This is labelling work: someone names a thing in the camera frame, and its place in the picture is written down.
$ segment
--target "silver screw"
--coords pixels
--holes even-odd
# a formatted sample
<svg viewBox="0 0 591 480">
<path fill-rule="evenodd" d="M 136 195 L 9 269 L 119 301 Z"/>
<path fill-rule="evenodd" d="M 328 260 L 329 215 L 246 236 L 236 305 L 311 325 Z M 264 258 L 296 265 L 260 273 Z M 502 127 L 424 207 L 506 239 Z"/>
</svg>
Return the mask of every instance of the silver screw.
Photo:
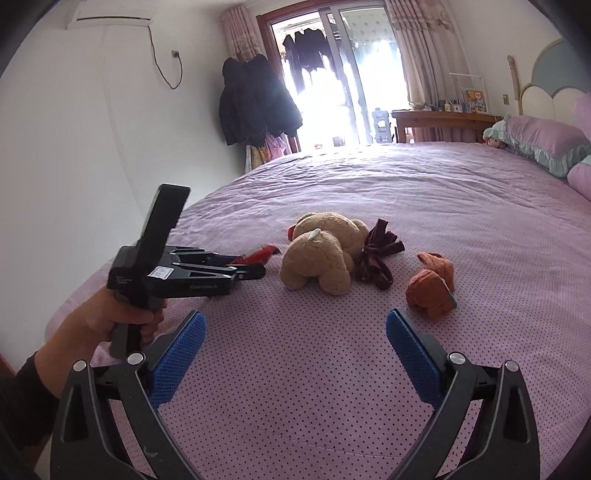
<svg viewBox="0 0 591 480">
<path fill-rule="evenodd" d="M 72 368 L 74 372 L 82 372 L 86 368 L 86 362 L 84 360 L 78 360 Z"/>
<path fill-rule="evenodd" d="M 517 372 L 519 370 L 519 365 L 517 365 L 513 360 L 505 362 L 505 366 L 509 372 Z"/>
<path fill-rule="evenodd" d="M 466 357 L 461 353 L 454 352 L 449 356 L 450 361 L 456 365 L 463 365 L 466 363 Z"/>
<path fill-rule="evenodd" d="M 132 353 L 129 357 L 127 357 L 127 363 L 130 365 L 138 365 L 144 361 L 144 354 L 135 352 Z"/>
</svg>

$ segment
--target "bed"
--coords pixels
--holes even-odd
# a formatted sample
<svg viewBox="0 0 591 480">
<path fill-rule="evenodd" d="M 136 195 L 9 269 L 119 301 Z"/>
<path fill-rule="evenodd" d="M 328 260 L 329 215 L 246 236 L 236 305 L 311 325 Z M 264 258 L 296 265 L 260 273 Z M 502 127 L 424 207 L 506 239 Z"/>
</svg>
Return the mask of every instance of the bed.
<svg viewBox="0 0 591 480">
<path fill-rule="evenodd" d="M 317 285 L 288 291 L 267 276 L 227 297 L 171 300 L 162 332 L 191 309 L 207 338 L 160 414 L 207 479 L 386 479 L 431 414 L 385 336 L 392 308 L 474 363 L 522 368 L 537 419 L 543 478 L 591 416 L 591 202 L 529 159 L 482 144 L 374 145 L 293 154 L 186 209 L 174 245 L 224 253 L 284 250 L 306 212 L 389 222 L 406 251 L 386 260 L 388 291 L 354 283 L 343 297 Z M 456 269 L 457 309 L 430 322 L 404 290 L 439 252 Z M 50 334 L 105 283 L 92 275 L 56 312 Z M 102 345 L 94 363 L 112 361 Z M 150 468 L 114 405 L 137 468 Z M 470 411 L 444 470 L 459 461 Z"/>
</svg>

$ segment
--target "black cable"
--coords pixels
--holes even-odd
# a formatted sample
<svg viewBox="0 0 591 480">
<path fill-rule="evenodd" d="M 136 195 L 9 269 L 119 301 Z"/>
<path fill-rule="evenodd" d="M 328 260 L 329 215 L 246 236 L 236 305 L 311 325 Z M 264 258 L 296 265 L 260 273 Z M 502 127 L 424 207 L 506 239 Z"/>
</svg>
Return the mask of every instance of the black cable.
<svg viewBox="0 0 591 480">
<path fill-rule="evenodd" d="M 181 66 L 181 78 L 177 83 L 177 86 L 173 87 L 170 82 L 166 79 L 166 77 L 164 76 L 164 73 L 162 73 L 162 69 L 160 68 L 160 65 L 158 65 L 158 60 L 156 60 L 156 49 L 154 48 L 154 37 L 152 36 L 152 28 L 148 25 L 148 31 L 150 32 L 150 43 L 152 45 L 152 54 L 154 55 L 154 63 L 156 64 L 156 66 L 158 67 L 158 71 L 160 72 L 160 75 L 162 75 L 162 78 L 164 79 L 164 81 L 168 84 L 168 86 L 170 87 L 171 90 L 176 90 L 181 82 L 183 81 L 183 62 L 181 61 L 181 54 L 179 53 L 177 58 L 178 58 L 178 63 Z"/>
</svg>

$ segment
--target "human hand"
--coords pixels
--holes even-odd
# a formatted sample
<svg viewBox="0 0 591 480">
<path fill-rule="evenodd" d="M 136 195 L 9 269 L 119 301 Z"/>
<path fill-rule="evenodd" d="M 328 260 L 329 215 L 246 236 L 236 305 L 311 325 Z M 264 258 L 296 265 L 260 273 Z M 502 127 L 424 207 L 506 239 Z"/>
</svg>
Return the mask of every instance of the human hand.
<svg viewBox="0 0 591 480">
<path fill-rule="evenodd" d="M 76 308 L 72 315 L 96 334 L 100 342 L 110 341 L 116 323 L 130 323 L 142 325 L 142 343 L 150 343 L 164 320 L 162 310 L 151 312 L 117 301 L 115 292 L 106 286 Z"/>
</svg>

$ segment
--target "blue textured pad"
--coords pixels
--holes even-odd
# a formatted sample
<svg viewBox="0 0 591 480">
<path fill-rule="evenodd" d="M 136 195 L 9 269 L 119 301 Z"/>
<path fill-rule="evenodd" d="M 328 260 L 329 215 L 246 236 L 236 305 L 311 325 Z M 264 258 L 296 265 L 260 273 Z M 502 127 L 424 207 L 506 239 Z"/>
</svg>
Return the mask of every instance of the blue textured pad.
<svg viewBox="0 0 591 480">
<path fill-rule="evenodd" d="M 195 312 L 152 372 L 148 399 L 156 410 L 173 399 L 187 369 L 205 340 L 205 317 Z"/>
<path fill-rule="evenodd" d="M 441 372 L 398 310 L 388 315 L 386 335 L 419 398 L 437 410 L 445 398 L 441 391 Z"/>
</svg>

